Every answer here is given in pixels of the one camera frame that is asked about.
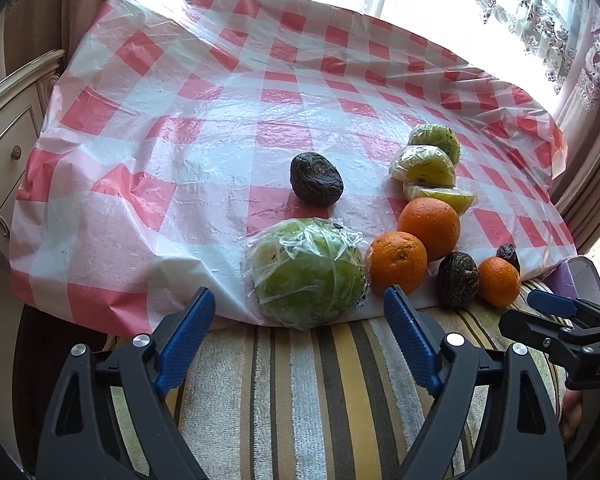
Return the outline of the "person's right hand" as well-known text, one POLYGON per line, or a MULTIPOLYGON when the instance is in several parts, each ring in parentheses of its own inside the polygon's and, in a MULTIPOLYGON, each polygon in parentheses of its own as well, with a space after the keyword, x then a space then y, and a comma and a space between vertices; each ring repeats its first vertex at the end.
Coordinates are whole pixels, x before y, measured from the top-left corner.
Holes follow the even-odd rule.
POLYGON ((582 422, 582 392, 567 390, 562 398, 562 417, 559 422, 560 433, 565 442, 577 432, 582 422))

